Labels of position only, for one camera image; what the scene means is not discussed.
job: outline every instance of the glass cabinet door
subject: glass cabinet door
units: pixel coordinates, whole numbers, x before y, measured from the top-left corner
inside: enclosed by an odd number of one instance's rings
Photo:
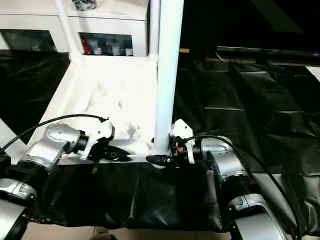
[[[56,46],[48,30],[0,30],[10,50],[56,52]]]
[[[132,36],[80,32],[86,55],[133,56]]]

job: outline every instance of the cable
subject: cable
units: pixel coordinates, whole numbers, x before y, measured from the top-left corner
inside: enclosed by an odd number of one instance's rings
[[[219,59],[219,60],[221,60],[222,62],[226,62],[222,57],[220,57],[220,55],[217,53],[217,52],[215,52],[215,55],[216,55],[216,57]]]
[[[26,134],[28,134],[29,132],[31,132],[32,130],[35,130],[43,125],[61,120],[61,119],[68,119],[68,118],[74,118],[74,117],[87,117],[87,118],[94,118],[94,119],[99,119],[100,122],[104,122],[106,120],[108,120],[109,118],[105,119],[103,117],[100,116],[96,116],[96,115],[91,115],[91,114],[70,114],[70,115],[64,115],[64,116],[59,116],[59,117],[55,117],[52,118],[50,120],[41,122],[33,127],[30,127],[29,129],[25,130],[24,132],[20,133],[19,135],[17,135],[16,137],[14,137],[13,139],[11,139],[6,145],[4,145],[1,149],[0,149],[0,155],[11,145],[13,144],[15,141],[17,141],[18,139],[20,139],[21,137],[25,136]]]
[[[192,137],[188,137],[184,139],[184,142],[188,142],[190,140],[193,139],[197,139],[197,138],[213,138],[213,139],[218,139],[222,142],[224,142],[225,144],[227,144],[228,146],[230,146],[233,151],[238,155],[240,161],[242,162],[242,164],[246,164],[247,162],[245,161],[245,158],[243,157],[243,155],[239,152],[239,150],[230,142],[228,142],[226,139],[224,139],[223,137],[220,136],[215,136],[215,135],[210,135],[210,134],[200,134],[200,135],[196,135],[196,136],[192,136]],[[301,222],[300,219],[297,215],[296,209],[294,208],[293,204],[291,203],[291,201],[289,200],[286,192],[283,190],[283,188],[281,187],[281,185],[278,183],[278,181],[275,179],[275,177],[272,175],[272,173],[267,169],[267,167],[265,166],[265,164],[260,161],[260,159],[258,159],[258,157],[256,157],[253,153],[250,153],[250,151],[247,151],[247,153],[249,153],[253,159],[263,168],[263,170],[265,171],[265,173],[271,178],[271,180],[273,181],[273,183],[276,185],[276,187],[279,189],[279,191],[281,192],[281,194],[283,195],[284,199],[286,200],[286,202],[288,203],[294,218],[295,218],[295,222],[296,222],[296,227],[297,227],[297,237],[295,234],[291,234],[291,237],[294,240],[302,240],[302,226],[301,226]],[[294,232],[290,226],[287,226],[290,230],[290,232]]]

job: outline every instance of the red bottle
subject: red bottle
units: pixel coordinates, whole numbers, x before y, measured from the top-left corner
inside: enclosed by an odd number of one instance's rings
[[[84,49],[84,53],[85,54],[92,54],[92,50],[91,50],[90,46],[87,44],[84,37],[81,37],[81,42],[82,42],[82,46]]]

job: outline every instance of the black plastic sheet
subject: black plastic sheet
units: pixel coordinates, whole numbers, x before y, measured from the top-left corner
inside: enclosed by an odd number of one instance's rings
[[[67,53],[0,51],[0,118],[16,134],[39,123],[69,63]]]
[[[295,203],[304,234],[320,236],[319,90],[320,82],[304,67],[181,67],[173,120],[183,119],[195,134],[226,136],[241,145],[265,197],[286,215],[282,196],[248,152],[260,158]],[[101,164],[96,175],[91,171],[91,165],[57,166],[34,220],[70,227],[226,230],[213,172],[201,162],[179,169]]]

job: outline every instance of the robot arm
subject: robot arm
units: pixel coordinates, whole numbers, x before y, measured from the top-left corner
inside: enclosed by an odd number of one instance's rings
[[[101,124],[98,133],[103,133],[102,136],[97,133],[86,136],[64,123],[53,123],[46,128],[43,138],[9,168],[6,177],[0,179],[0,240],[22,238],[32,217],[37,194],[62,154],[83,151],[82,155],[86,154],[87,158],[98,139],[112,140],[114,127],[111,122]]]
[[[193,136],[192,129],[182,120],[172,125],[171,156],[154,155],[146,160],[158,166],[194,164],[203,159],[213,167],[225,207],[232,219],[232,240],[287,240],[288,237],[261,195],[260,188],[247,173],[230,145],[215,138],[184,141]]]
[[[202,139],[200,149],[203,158],[214,166],[223,199],[233,218],[232,239],[287,240],[284,229],[233,149],[214,138]]]

